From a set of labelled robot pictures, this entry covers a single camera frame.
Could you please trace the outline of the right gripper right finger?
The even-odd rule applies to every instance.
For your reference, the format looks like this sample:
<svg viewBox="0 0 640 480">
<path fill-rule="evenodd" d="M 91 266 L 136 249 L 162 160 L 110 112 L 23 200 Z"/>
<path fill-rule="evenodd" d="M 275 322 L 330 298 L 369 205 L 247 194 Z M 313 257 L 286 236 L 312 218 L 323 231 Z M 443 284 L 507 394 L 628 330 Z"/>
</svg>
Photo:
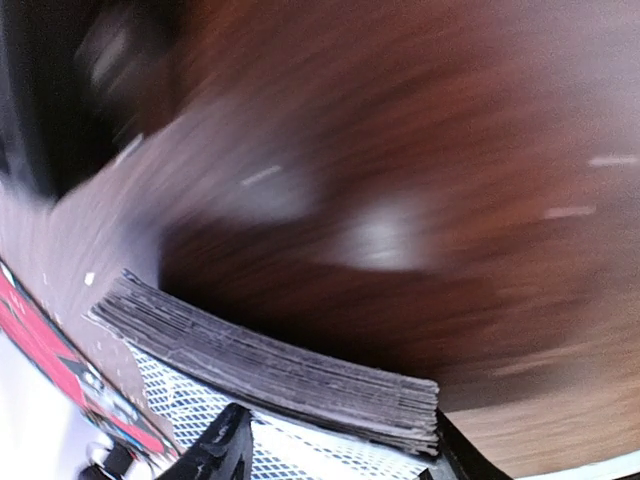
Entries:
<svg viewBox="0 0 640 480">
<path fill-rule="evenodd" d="M 491 463 L 446 417 L 436 411 L 439 453 L 428 461 L 424 478 L 430 480 L 512 480 Z"/>
</svg>

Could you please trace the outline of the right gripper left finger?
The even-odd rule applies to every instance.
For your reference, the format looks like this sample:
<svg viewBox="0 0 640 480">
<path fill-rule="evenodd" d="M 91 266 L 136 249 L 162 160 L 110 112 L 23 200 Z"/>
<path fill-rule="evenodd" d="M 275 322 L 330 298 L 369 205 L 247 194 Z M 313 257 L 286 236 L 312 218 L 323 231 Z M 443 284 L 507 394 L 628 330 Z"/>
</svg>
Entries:
<svg viewBox="0 0 640 480">
<path fill-rule="evenodd" d="M 249 480 L 253 462 L 251 412 L 230 403 L 159 480 Z"/>
</svg>

